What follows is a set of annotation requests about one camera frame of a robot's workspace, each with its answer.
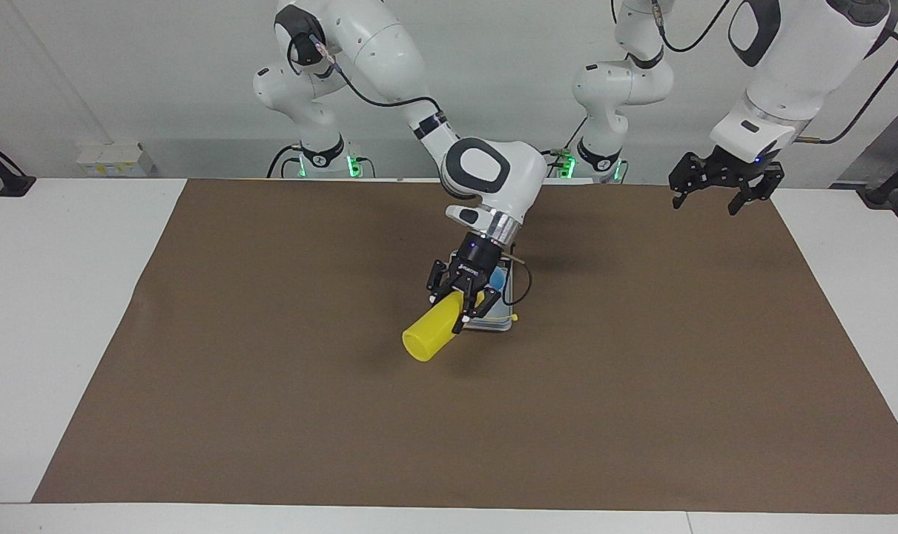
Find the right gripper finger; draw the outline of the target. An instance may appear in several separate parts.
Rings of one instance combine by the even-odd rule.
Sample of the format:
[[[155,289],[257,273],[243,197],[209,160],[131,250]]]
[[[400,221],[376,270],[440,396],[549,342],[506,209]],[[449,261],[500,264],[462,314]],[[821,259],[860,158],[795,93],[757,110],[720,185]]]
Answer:
[[[435,260],[427,278],[427,291],[429,292],[429,304],[437,305],[448,297],[454,290],[455,271],[452,264],[446,264],[442,260]]]
[[[485,317],[487,312],[501,299],[501,294],[496,289],[486,286],[481,291],[475,291],[475,287],[465,291],[456,291],[452,296],[460,298],[460,311],[455,324],[452,326],[453,334],[460,334],[466,324],[472,319]]]

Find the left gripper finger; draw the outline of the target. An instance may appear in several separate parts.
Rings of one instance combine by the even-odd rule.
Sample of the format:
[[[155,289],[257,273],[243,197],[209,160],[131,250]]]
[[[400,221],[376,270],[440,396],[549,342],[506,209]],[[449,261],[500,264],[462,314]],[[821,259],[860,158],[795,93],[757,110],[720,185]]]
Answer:
[[[784,178],[781,163],[768,163],[762,175],[756,179],[739,177],[738,192],[727,207],[730,216],[736,216],[748,203],[767,202]]]
[[[668,183],[673,192],[673,209],[680,209],[691,193],[701,191],[709,185],[705,161],[696,153],[686,153],[669,173]]]

